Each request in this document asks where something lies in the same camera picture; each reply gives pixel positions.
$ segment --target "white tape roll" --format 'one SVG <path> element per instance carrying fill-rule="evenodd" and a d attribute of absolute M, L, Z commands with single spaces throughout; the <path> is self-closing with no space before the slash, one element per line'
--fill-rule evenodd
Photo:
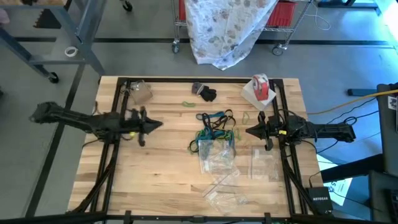
<path fill-rule="evenodd" d="M 76 47 L 68 47 L 67 49 L 65 49 L 65 55 L 68 57 L 74 57 L 76 56 L 78 51 L 79 50 Z"/>

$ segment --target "concrete floor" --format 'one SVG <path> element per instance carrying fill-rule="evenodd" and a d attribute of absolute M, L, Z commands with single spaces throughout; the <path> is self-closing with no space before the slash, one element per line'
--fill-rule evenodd
<path fill-rule="evenodd" d="M 134 1 L 136 11 L 126 14 L 117 1 L 108 1 L 97 37 L 173 37 L 168 1 Z M 51 37 L 57 30 L 32 28 L 39 11 L 11 11 L 11 24 L 6 29 L 15 36 Z M 315 27 L 313 17 L 306 17 L 294 39 L 305 40 L 389 40 L 388 30 L 373 10 L 319 9 L 319 15 L 332 28 Z M 262 34 L 263 39 L 280 39 L 275 34 Z M 33 53 L 49 52 L 52 43 L 23 43 Z M 316 112 L 351 100 L 347 88 L 375 88 L 378 83 L 398 79 L 398 55 L 391 47 L 352 47 L 290 45 L 283 56 L 270 53 L 271 45 L 256 45 L 249 56 L 236 66 L 222 72 L 212 65 L 197 65 L 190 46 L 182 44 L 179 54 L 171 52 L 170 44 L 94 44 L 93 50 L 107 75 L 148 76 L 232 76 L 250 77 L 266 73 L 270 77 L 299 78 L 308 112 Z M 0 99 L 0 218 L 20 217 L 26 210 L 33 186 L 47 153 L 55 129 L 54 124 L 32 124 L 28 117 L 38 103 L 56 101 L 63 105 L 77 66 L 47 66 L 58 73 L 61 81 L 50 84 L 4 47 L 0 47 L 0 85 L 6 93 Z M 72 109 L 90 113 L 98 88 L 98 76 L 87 66 Z M 314 123 L 325 123 L 351 107 L 320 116 L 311 116 Z M 372 102 L 350 115 L 377 110 Z M 339 142 L 322 156 L 334 162 L 351 162 L 381 152 L 378 116 L 362 118 L 354 126 L 357 141 Z M 84 141 L 82 131 L 66 128 L 37 215 L 62 213 L 72 191 Z M 333 140 L 317 142 L 317 148 L 329 146 Z M 368 197 L 366 177 L 355 178 L 348 196 L 364 202 Z M 336 209 L 368 219 L 369 210 L 346 200 Z"/>

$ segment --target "cart wheel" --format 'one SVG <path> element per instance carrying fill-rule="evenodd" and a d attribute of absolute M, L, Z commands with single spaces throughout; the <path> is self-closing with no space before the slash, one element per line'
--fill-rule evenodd
<path fill-rule="evenodd" d="M 52 72 L 51 75 L 48 77 L 51 83 L 58 83 L 60 79 L 58 78 L 58 75 L 55 72 Z"/>
<path fill-rule="evenodd" d="M 124 1 L 123 4 L 123 9 L 126 10 L 127 12 L 131 12 L 132 11 L 132 4 L 129 1 Z"/>
<path fill-rule="evenodd" d="M 177 54 L 180 51 L 180 44 L 172 44 L 173 53 Z"/>
<path fill-rule="evenodd" d="M 276 55 L 276 56 L 281 56 L 281 55 L 284 53 L 284 51 L 283 51 L 281 48 L 279 48 L 278 46 L 275 46 L 275 47 L 272 49 L 272 53 L 273 53 L 274 55 Z"/>

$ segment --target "patterned sheet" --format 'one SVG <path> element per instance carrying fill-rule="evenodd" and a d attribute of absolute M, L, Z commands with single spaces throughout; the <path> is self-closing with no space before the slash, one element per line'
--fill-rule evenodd
<path fill-rule="evenodd" d="M 198 64 L 225 70 L 253 48 L 277 0 L 185 0 L 188 34 Z"/>

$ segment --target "yellow cable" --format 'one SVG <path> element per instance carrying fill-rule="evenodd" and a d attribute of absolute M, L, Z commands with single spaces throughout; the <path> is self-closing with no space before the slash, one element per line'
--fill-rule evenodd
<path fill-rule="evenodd" d="M 327 113 L 329 111 L 335 110 L 337 108 L 341 108 L 343 106 L 347 106 L 349 104 L 355 103 L 355 102 L 357 102 L 359 100 L 363 100 L 363 99 L 366 99 L 366 98 L 369 98 L 369 97 L 374 97 L 374 96 L 382 96 L 382 95 L 393 94 L 393 93 L 398 93 L 398 90 L 390 90 L 390 91 L 384 91 L 384 92 L 380 92 L 380 93 L 373 93 L 373 94 L 370 94 L 370 95 L 362 96 L 362 97 L 360 97 L 360 98 L 358 98 L 356 100 L 351 100 L 351 101 L 349 101 L 347 103 L 343 103 L 342 105 L 335 106 L 334 108 L 331 108 L 331 109 L 328 109 L 328 110 L 325 110 L 325 111 L 316 112 L 316 113 L 307 113 L 307 114 L 308 115 L 323 114 L 323 113 Z"/>

